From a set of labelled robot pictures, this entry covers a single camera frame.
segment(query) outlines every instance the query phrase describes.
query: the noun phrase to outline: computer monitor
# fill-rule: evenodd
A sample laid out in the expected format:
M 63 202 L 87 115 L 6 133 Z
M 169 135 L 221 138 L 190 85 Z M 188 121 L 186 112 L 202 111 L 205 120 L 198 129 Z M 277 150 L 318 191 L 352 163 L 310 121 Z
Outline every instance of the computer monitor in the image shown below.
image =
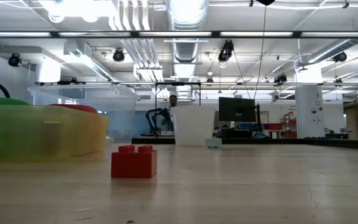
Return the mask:
M 256 122 L 255 100 L 219 97 L 219 120 Z

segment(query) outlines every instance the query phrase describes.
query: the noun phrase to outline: person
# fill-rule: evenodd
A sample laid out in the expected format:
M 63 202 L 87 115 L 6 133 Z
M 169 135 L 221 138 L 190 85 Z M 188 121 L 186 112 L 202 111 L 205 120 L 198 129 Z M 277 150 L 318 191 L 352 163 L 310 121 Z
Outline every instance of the person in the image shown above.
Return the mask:
M 177 106 L 177 102 L 178 102 L 177 96 L 171 95 L 171 96 L 169 97 L 169 104 L 170 104 L 170 107 L 171 107 L 171 108 L 173 108 L 174 106 Z

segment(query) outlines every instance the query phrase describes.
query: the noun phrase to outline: yellow translucent bin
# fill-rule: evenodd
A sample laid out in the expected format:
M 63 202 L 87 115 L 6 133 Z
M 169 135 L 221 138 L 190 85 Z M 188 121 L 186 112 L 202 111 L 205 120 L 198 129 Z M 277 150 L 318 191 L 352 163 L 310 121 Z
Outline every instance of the yellow translucent bin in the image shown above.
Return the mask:
M 108 118 L 60 106 L 0 105 L 0 161 L 36 162 L 104 150 Z

